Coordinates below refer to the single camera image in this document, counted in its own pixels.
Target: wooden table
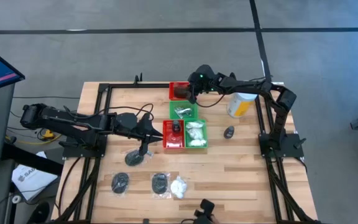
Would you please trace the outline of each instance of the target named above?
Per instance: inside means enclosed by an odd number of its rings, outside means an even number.
[[[98,85],[97,82],[84,84],[78,106],[79,113],[93,114]],[[210,93],[200,95],[199,101],[209,105],[218,98],[217,94]],[[127,152],[139,148],[139,142],[108,136],[106,155],[101,160],[99,170],[91,222],[141,223],[144,218],[149,218],[151,223],[180,223],[185,218],[193,218],[195,209],[199,209],[201,200],[206,198],[215,203],[214,214],[221,223],[274,223],[266,164],[260,155],[257,140],[260,129],[256,107],[251,106],[244,117],[234,119],[226,112],[230,99],[231,96],[225,96],[212,108],[199,108],[199,117],[206,120],[208,127],[207,149],[165,154],[162,142],[156,142],[149,146],[149,150],[155,153],[152,159],[147,159],[146,163],[139,166],[129,167],[125,165],[124,157]],[[269,131],[264,100],[260,99],[265,128]],[[146,103],[154,104],[153,126],[162,133],[162,121],[169,119],[168,88],[116,88],[112,91],[110,106],[140,108]],[[136,112],[127,109],[114,111]],[[235,127],[234,137],[224,139],[223,132],[229,125]],[[285,127],[291,133],[295,130],[291,114]],[[71,158],[65,161],[62,180],[74,160]],[[62,211],[78,192],[83,161],[84,159],[81,159],[77,163],[68,178],[63,193]],[[283,163],[290,193],[306,214],[317,219],[305,168],[291,158],[285,159]],[[123,197],[117,197],[111,191],[112,175],[117,172],[127,172],[131,178],[129,189]],[[153,199],[150,175],[156,172],[169,172],[172,179],[180,175],[186,180],[188,190],[185,198]],[[282,195],[279,194],[279,197],[282,216],[286,219]],[[85,218],[87,204],[88,193],[83,200],[81,218]],[[52,218],[57,217],[55,208]]]

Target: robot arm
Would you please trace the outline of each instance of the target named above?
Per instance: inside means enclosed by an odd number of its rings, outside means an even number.
[[[189,79],[189,86],[182,92],[182,96],[190,101],[196,103],[196,97],[202,92],[216,91],[221,95],[229,95],[232,93],[251,93],[263,96],[266,102],[276,112],[276,118],[273,130],[270,131],[266,147],[270,150],[281,150],[283,139],[285,138],[285,121],[287,120],[288,113],[295,102],[296,95],[285,88],[284,86],[274,85],[271,82],[248,82],[236,80],[235,75],[232,73],[229,77],[217,73],[214,74],[209,65],[200,66],[197,71],[193,72]],[[280,96],[274,100],[271,90],[279,91]]]
[[[100,136],[116,134],[142,141],[139,155],[147,153],[148,143],[161,141],[162,134],[152,126],[150,113],[145,113],[137,122],[134,113],[107,113],[85,115],[58,110],[45,104],[25,105],[20,120],[21,125],[29,129],[47,128],[75,139],[77,144],[91,149],[97,147]]]

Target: yellow bottle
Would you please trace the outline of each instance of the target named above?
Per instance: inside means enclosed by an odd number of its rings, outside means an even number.
[[[248,93],[233,93],[229,104],[227,104],[227,113],[232,118],[240,118],[245,115],[249,106],[254,102],[257,95]]]

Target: concrete floor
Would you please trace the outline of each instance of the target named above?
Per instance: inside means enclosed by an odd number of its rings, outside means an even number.
[[[263,28],[358,27],[358,1],[256,3]],[[0,0],[0,30],[253,26],[246,0]],[[308,139],[304,149],[319,219],[358,223],[358,131],[349,127],[358,118],[358,32],[263,37],[273,81],[285,82],[298,95],[293,115],[299,134]],[[0,55],[26,75],[16,85],[16,96],[79,96],[83,82],[129,81],[140,72],[147,81],[184,80],[203,63],[241,79],[263,75],[253,32],[0,35]],[[15,99],[12,111],[20,114],[23,104],[37,102],[69,108],[78,104]],[[18,119],[11,117],[9,125],[19,127]],[[53,150],[55,143],[19,146],[61,158],[61,150]],[[46,196],[53,191],[48,189]],[[17,212],[31,210],[20,204]]]

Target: green bin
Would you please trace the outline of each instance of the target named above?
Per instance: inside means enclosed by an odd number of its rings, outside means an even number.
[[[189,143],[192,140],[189,133],[186,131],[186,124],[189,121],[201,121],[204,123],[204,126],[201,128],[203,130],[203,137],[206,141],[206,144],[204,146],[190,146]],[[201,148],[207,148],[208,147],[208,135],[206,133],[206,121],[204,119],[186,119],[185,120],[185,148],[191,148],[191,149],[201,149]]]
[[[182,114],[182,118],[180,118],[175,112],[175,108],[191,108],[191,112],[189,115]],[[198,118],[198,107],[197,104],[191,104],[187,100],[183,101],[171,101],[169,102],[169,119],[195,119]]]

